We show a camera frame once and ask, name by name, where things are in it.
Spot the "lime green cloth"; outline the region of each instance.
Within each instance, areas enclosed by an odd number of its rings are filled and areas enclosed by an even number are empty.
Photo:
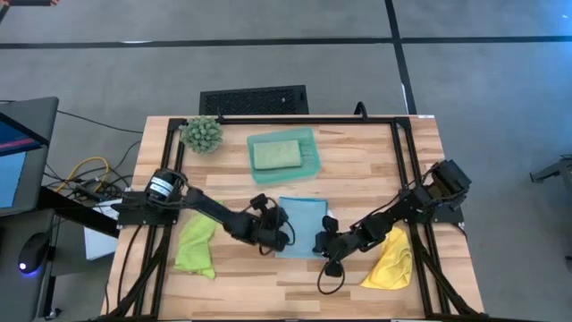
[[[215,278],[208,240],[216,229],[216,221],[199,213],[185,224],[179,235],[175,269]]]
[[[257,170],[302,165],[298,140],[255,143],[253,147],[254,168]]]

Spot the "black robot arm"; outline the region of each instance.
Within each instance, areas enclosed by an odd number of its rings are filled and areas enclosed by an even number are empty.
[[[281,232],[279,228],[288,221],[288,215],[278,205],[266,209],[267,201],[268,198],[264,194],[260,194],[250,201],[250,205],[254,209],[262,211],[261,216],[255,216],[247,211],[231,211],[208,198],[202,190],[194,187],[189,188],[183,199],[185,208],[195,209],[221,223],[224,230],[232,238],[251,245],[260,244],[273,250],[282,251],[289,243],[290,237]]]
[[[185,186],[188,191],[183,196],[181,191]],[[266,206],[269,200],[273,202],[270,208]],[[191,186],[184,174],[169,169],[157,169],[144,191],[125,193],[123,202],[113,208],[119,212],[120,219],[129,213],[146,212],[157,217],[172,215],[184,208],[195,209],[223,225],[227,233],[241,242],[277,251],[293,243],[288,234],[280,231],[280,227],[288,223],[288,215],[273,199],[260,194],[250,201],[248,208],[235,212]],[[249,213],[250,208],[260,210],[260,216]],[[260,250],[262,255],[268,252]]]
[[[426,176],[433,182],[423,185]],[[427,223],[440,208],[457,208],[465,199],[471,181],[454,161],[435,164],[424,174],[421,184],[400,192],[399,200],[384,211],[373,212],[349,227],[349,231],[338,233],[338,221],[324,217],[324,231],[315,236],[314,252],[329,259],[324,266],[328,276],[343,275],[341,260],[356,250],[372,249],[385,240],[385,235],[399,220],[412,223]]]

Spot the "green tray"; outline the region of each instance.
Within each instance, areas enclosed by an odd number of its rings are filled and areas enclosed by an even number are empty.
[[[254,168],[254,144],[297,140],[302,156],[302,166],[282,169],[257,170]],[[314,133],[309,127],[247,137],[250,172],[256,183],[275,183],[316,175],[320,171],[320,157],[315,146]]]

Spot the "yellow cloth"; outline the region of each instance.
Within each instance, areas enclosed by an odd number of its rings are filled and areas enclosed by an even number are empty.
[[[393,227],[382,242],[382,257],[361,286],[378,290],[398,290],[411,280],[411,248],[407,234]]]
[[[179,235],[179,249],[175,258],[175,269],[215,278],[208,241],[215,233],[218,223],[196,212],[185,224]]]

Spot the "computer mouse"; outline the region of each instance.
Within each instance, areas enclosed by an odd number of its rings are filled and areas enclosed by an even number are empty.
[[[42,265],[49,249],[48,233],[34,233],[21,248],[18,268],[22,273],[34,272]]]

